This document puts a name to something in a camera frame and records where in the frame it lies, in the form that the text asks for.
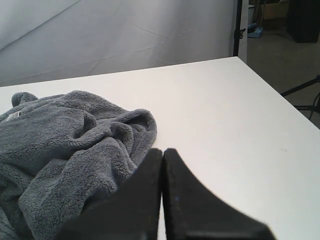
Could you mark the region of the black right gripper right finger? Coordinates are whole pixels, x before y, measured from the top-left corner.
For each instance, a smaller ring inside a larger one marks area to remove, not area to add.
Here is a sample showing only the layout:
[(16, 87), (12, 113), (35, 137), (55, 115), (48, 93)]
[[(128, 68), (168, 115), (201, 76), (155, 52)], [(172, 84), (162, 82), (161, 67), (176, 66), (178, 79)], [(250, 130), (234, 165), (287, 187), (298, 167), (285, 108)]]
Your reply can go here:
[(168, 240), (273, 240), (269, 227), (208, 190), (176, 149), (163, 154), (163, 209)]

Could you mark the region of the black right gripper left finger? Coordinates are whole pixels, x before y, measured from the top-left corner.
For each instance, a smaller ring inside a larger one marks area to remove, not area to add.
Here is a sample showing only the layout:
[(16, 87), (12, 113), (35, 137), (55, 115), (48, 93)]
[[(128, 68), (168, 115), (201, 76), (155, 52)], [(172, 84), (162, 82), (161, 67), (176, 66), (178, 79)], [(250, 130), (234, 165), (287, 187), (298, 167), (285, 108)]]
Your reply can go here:
[(56, 240), (156, 240), (162, 190), (161, 150), (152, 148), (106, 200), (66, 221)]

